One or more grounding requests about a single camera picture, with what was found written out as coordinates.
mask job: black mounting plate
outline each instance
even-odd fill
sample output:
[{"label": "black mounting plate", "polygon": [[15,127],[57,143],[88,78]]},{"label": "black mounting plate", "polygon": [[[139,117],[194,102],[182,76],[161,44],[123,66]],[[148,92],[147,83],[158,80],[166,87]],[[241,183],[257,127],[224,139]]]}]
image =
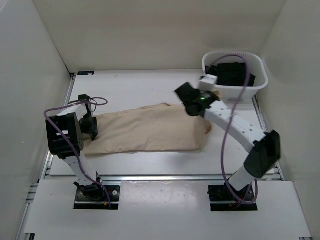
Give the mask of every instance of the black mounting plate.
[{"label": "black mounting plate", "polygon": [[105,205],[105,197],[100,200],[92,199],[89,196],[84,196],[78,188],[75,193],[73,209],[118,210],[121,186],[105,185],[105,188],[110,196],[111,209],[109,204]]},{"label": "black mounting plate", "polygon": [[[210,210],[211,212],[229,212],[229,211],[257,211],[257,204],[241,204],[237,203],[237,200],[232,196],[229,192],[227,186],[223,185],[209,185],[208,186],[208,194],[210,199]],[[243,190],[236,192],[239,198],[244,199],[247,188],[245,187]],[[253,187],[250,186],[250,190],[248,195],[245,198],[245,201],[252,201],[254,199],[254,190]]]}]

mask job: white wall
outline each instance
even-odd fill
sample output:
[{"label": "white wall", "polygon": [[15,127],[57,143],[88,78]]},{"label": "white wall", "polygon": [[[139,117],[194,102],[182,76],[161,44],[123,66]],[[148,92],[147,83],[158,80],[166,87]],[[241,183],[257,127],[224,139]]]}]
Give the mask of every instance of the white wall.
[{"label": "white wall", "polygon": [[269,85],[259,102],[281,135],[282,169],[320,239],[320,1],[287,0],[260,55]]},{"label": "white wall", "polygon": [[258,52],[285,0],[33,0],[71,72],[201,69],[212,49]]},{"label": "white wall", "polygon": [[0,239],[14,239],[48,144],[43,111],[61,106],[69,73],[32,0],[0,10]]}]

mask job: beige cloth bag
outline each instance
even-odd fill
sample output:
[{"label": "beige cloth bag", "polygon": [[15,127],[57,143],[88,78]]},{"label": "beige cloth bag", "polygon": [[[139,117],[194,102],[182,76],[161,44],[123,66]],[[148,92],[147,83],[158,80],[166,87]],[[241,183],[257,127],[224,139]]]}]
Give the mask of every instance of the beige cloth bag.
[{"label": "beige cloth bag", "polygon": [[97,115],[98,136],[84,141],[84,154],[200,149],[211,123],[191,117],[182,105],[162,103]]}]

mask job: white plastic bin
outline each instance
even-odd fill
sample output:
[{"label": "white plastic bin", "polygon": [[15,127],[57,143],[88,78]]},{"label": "white plastic bin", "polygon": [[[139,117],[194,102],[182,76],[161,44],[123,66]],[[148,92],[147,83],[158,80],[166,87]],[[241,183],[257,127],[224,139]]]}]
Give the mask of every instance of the white plastic bin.
[{"label": "white plastic bin", "polygon": [[[249,64],[250,73],[255,75],[256,78],[254,80],[254,86],[249,86],[246,88],[242,96],[242,100],[249,100],[252,99],[256,93],[267,86],[268,84],[268,77],[266,74],[266,70],[264,64],[260,57],[257,55],[244,52],[244,51],[210,51],[206,55],[203,56],[202,59],[202,70],[203,73],[206,74],[206,66],[212,65],[212,63],[217,60],[218,58],[224,55],[240,55],[243,57],[247,63]],[[215,64],[226,64],[226,63],[243,63],[243,60],[239,57],[230,56],[226,57]],[[221,86],[215,85],[214,90],[219,91],[221,93],[221,97],[224,100],[235,100],[239,96],[241,91],[241,86]]]}]

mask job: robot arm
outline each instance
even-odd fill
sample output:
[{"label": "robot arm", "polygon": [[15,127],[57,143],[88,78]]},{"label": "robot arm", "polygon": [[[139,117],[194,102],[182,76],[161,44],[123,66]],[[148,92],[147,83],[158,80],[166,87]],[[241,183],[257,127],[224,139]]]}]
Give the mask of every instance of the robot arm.
[{"label": "robot arm", "polygon": [[[231,110],[211,90],[217,81],[216,76],[207,75],[199,81],[199,89],[188,82],[175,90],[190,116],[201,116],[226,130]],[[280,136],[253,127],[240,116],[233,116],[229,134],[249,153],[243,166],[229,178],[229,184],[236,190],[243,190],[255,179],[262,178],[280,159]]]},{"label": "robot arm", "polygon": [[76,102],[85,102],[86,104],[73,105],[61,113],[51,116],[50,120],[56,124],[72,143],[79,156],[81,166],[69,144],[57,132],[55,127],[46,120],[48,146],[53,155],[57,155],[70,166],[78,178],[78,182],[74,184],[83,195],[98,199],[104,194],[104,190],[98,184],[90,181],[89,178],[98,183],[102,183],[102,180],[82,152],[84,149],[83,134],[89,135],[92,140],[98,135],[97,118],[93,117],[91,104],[88,104],[90,102],[89,96],[85,94],[79,95]]}]

